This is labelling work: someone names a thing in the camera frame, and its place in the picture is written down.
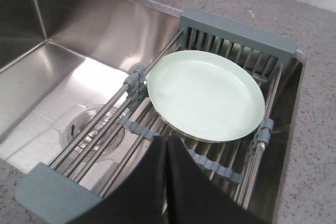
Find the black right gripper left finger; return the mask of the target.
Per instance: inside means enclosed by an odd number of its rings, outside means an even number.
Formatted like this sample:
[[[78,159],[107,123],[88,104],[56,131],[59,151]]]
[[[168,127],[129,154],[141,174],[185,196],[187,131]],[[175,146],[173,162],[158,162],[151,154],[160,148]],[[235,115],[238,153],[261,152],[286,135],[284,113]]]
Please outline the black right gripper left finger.
[[[130,175],[70,223],[163,223],[165,162],[166,138],[156,136]]]

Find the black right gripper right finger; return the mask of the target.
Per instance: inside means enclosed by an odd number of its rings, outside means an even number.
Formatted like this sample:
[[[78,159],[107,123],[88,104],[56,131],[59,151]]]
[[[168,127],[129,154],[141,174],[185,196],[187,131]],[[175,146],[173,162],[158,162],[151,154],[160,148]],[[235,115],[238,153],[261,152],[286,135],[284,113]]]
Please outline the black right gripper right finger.
[[[179,137],[169,136],[166,143],[169,223],[264,223],[205,176]]]

